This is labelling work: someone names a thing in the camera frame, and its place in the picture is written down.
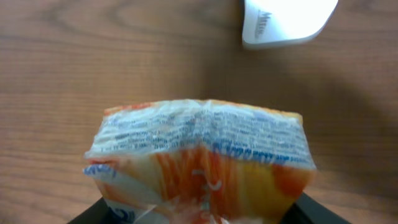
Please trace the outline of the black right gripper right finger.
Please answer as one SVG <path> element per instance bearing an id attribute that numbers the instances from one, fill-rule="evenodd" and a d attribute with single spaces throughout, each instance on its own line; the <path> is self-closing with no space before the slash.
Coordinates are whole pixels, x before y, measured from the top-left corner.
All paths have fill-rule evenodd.
<path id="1" fill-rule="evenodd" d="M 307 194 L 302 194 L 281 220 L 281 224 L 350 224 Z"/>

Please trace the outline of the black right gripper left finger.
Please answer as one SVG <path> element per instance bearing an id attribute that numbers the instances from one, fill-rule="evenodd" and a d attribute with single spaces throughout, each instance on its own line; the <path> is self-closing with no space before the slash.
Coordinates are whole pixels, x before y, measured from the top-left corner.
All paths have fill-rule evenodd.
<path id="1" fill-rule="evenodd" d="M 109 208 L 104 198 L 100 198 L 68 224 L 109 224 Z"/>

